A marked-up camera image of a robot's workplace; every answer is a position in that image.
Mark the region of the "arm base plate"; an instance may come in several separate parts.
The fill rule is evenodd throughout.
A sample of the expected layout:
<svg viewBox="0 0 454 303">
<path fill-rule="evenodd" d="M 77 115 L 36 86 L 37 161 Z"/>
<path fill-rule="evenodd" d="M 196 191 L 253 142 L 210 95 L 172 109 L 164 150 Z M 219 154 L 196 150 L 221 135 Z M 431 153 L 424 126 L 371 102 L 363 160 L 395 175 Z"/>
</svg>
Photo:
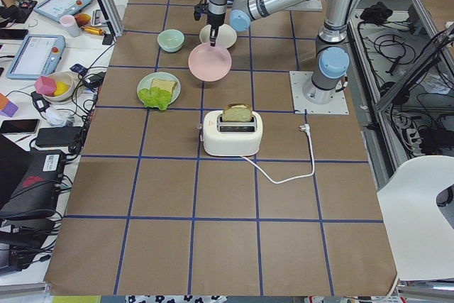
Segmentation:
<svg viewBox="0 0 454 303">
<path fill-rule="evenodd" d="M 290 71 L 294 113 L 348 115 L 348 105 L 341 81 L 334 89 L 321 90 L 312 83 L 313 72 Z"/>
<path fill-rule="evenodd" d="M 288 11 L 318 11 L 321 12 L 323 10 L 321 0 L 308 0 L 299 2 L 297 4 L 287 4 L 285 10 Z"/>
</svg>

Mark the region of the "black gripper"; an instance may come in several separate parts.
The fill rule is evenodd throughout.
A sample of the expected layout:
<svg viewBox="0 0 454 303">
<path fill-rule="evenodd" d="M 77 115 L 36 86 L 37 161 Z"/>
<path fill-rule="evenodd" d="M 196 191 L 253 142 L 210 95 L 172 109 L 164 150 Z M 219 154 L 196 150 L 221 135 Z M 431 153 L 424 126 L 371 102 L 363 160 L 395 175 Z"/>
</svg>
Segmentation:
<svg viewBox="0 0 454 303">
<path fill-rule="evenodd" d="M 207 24 L 211 25 L 209 33 L 210 46 L 216 45 L 218 26 L 222 26 L 226 17 L 227 4 L 230 0 L 201 0 L 194 6 L 194 20 L 199 21 L 202 14 L 207 15 Z"/>
</svg>

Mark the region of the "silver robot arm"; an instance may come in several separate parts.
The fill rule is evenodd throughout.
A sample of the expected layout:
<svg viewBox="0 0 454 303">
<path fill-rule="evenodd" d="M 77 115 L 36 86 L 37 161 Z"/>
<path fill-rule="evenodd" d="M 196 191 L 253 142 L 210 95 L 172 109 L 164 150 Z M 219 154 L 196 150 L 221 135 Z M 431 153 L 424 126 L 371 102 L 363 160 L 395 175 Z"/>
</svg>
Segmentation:
<svg viewBox="0 0 454 303">
<path fill-rule="evenodd" d="M 252 22 L 270 20 L 286 12 L 295 38 L 315 33 L 315 68 L 301 87 L 307 101 L 326 105 L 346 76 L 350 56 L 345 49 L 347 26 L 357 0 L 201 0 L 194 18 L 206 15 L 210 27 L 209 46 L 219 44 L 221 26 L 227 23 L 236 32 L 250 29 Z"/>
</svg>

